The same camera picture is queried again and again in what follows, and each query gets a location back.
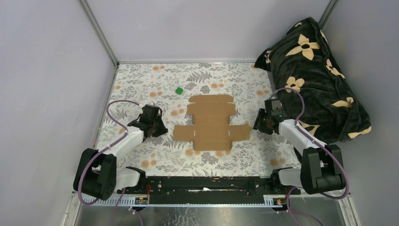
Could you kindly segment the brown cardboard box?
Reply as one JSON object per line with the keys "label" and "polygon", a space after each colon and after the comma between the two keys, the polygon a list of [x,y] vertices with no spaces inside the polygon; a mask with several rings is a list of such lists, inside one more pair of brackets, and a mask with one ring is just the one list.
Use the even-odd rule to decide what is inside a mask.
{"label": "brown cardboard box", "polygon": [[188,101],[186,112],[192,117],[192,125],[175,125],[175,141],[191,142],[195,151],[229,151],[233,142],[251,138],[248,123],[230,124],[236,114],[232,96],[196,95]]}

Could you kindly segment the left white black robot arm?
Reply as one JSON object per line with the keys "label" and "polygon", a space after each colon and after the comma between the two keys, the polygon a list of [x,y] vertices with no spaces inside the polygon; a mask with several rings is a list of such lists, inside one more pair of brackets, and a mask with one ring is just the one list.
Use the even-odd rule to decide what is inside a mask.
{"label": "left white black robot arm", "polygon": [[105,201],[116,191],[139,194],[147,190],[143,170],[135,167],[119,169],[118,164],[122,157],[147,138],[168,132],[162,121],[162,110],[146,104],[135,120],[122,127],[123,134],[104,149],[87,148],[82,152],[73,182],[73,189],[78,192],[80,200],[84,194],[94,197],[95,201]]}

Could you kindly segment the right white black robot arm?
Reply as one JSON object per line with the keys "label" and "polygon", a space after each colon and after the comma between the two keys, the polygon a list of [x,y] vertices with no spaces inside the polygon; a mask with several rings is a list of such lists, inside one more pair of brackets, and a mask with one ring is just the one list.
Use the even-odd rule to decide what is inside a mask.
{"label": "right white black robot arm", "polygon": [[288,167],[273,170],[270,176],[271,190],[281,194],[296,187],[308,194],[326,194],[343,189],[344,194],[347,194],[348,180],[343,170],[341,149],[320,141],[299,122],[288,117],[278,99],[264,103],[265,107],[259,109],[253,129],[283,137],[293,146],[301,164],[298,169]]}

